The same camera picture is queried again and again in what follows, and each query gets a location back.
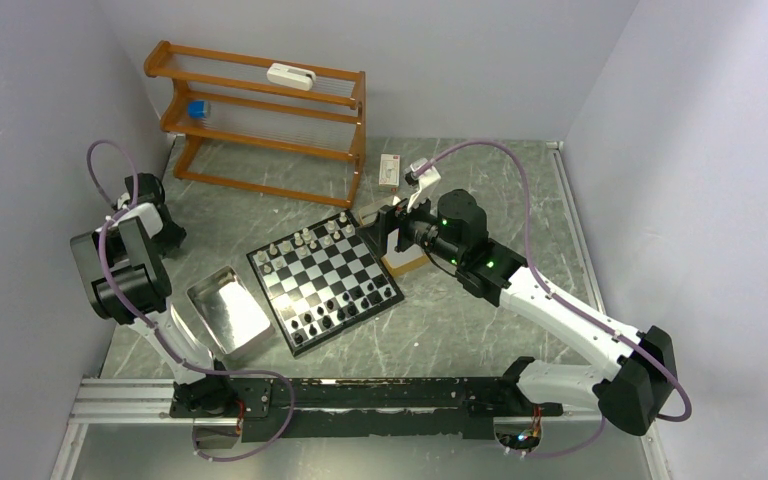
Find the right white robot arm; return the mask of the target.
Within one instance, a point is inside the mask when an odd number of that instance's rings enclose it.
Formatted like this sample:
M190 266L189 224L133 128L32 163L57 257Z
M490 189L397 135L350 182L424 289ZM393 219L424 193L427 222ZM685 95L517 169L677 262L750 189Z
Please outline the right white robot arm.
M596 408L625 433L642 436L658 419L678 385L671 336L652 326L641 331L563 291L529 260L490 238L487 214L463 189L410 208L407 201L380 208L362 228L376 255L418 247L454 266L454 277L472 296L531 320L573 348L583 365L523 358L499 391L510 413L534 404Z

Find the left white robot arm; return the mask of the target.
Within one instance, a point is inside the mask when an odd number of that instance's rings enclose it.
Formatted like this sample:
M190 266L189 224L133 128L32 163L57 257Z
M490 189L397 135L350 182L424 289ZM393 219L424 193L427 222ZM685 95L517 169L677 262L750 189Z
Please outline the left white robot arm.
M181 320L171 304L162 259L179 248L186 230L165 205L161 180L149 173L125 179L114 207L126 211L101 235L99 228L70 239L89 303L100 318L138 333L173 373L173 412L221 416L241 405L224 365Z

